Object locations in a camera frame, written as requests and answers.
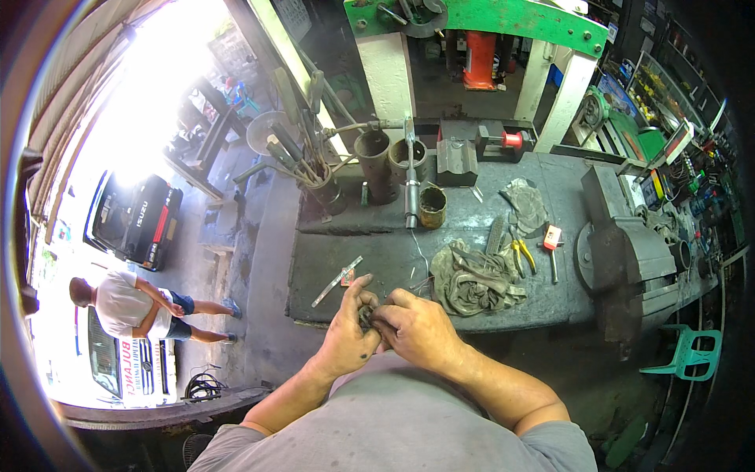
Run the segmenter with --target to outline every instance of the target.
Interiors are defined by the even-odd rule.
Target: white ambulance
[[[105,333],[93,307],[78,309],[78,345],[85,347],[100,400],[125,408],[176,403],[176,356],[172,339],[117,339]]]

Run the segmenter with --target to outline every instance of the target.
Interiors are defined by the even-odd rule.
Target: green metal frame
[[[532,0],[444,0],[448,6],[447,29],[499,32],[540,39],[600,57],[608,29],[561,8]],[[378,10],[384,3],[400,12],[397,0],[345,0],[344,9],[354,36],[382,35],[401,30],[395,20]]]

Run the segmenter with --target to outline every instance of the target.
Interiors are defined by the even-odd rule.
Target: man in white t-shirt
[[[69,284],[71,301],[77,307],[92,306],[105,332],[114,338],[194,339],[203,343],[236,342],[233,333],[205,331],[185,323],[192,313],[230,315],[241,318],[241,310],[231,298],[223,304],[194,300],[171,290],[157,288],[137,274],[111,270],[98,287],[74,277]]]

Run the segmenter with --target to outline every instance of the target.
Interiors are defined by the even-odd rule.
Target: windshield
[[[122,399],[121,358],[118,340],[102,329],[97,312],[89,307],[89,362],[92,378],[113,395]]]
[[[139,210],[132,206],[142,189],[141,183],[122,186],[115,175],[110,177],[100,197],[94,219],[94,234],[97,238],[106,241],[113,248],[122,248],[134,210]]]

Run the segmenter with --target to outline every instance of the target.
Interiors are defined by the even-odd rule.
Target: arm
[[[155,324],[155,318],[159,309],[160,305],[157,301],[152,302],[152,308],[149,309],[149,312],[142,319],[141,324],[131,328],[131,337],[133,339],[146,338],[146,334],[150,331],[152,325]]]
[[[443,308],[398,288],[373,312],[374,326],[401,357],[466,388],[501,425],[521,436],[533,426],[569,420],[559,397],[529,374],[464,343]]]
[[[142,279],[141,277],[137,277],[137,281],[134,287],[146,293],[155,302],[165,307],[165,309],[168,310],[171,315],[178,317],[183,316],[183,308],[175,303],[169,303],[167,300],[165,300],[165,296],[163,296],[163,294],[157,289],[157,287]]]
[[[319,351],[293,377],[247,412],[241,425],[269,436],[317,408],[336,378],[362,368],[381,342],[374,329],[362,333],[359,309],[378,305],[374,293],[362,289],[372,275],[354,280],[344,293]]]

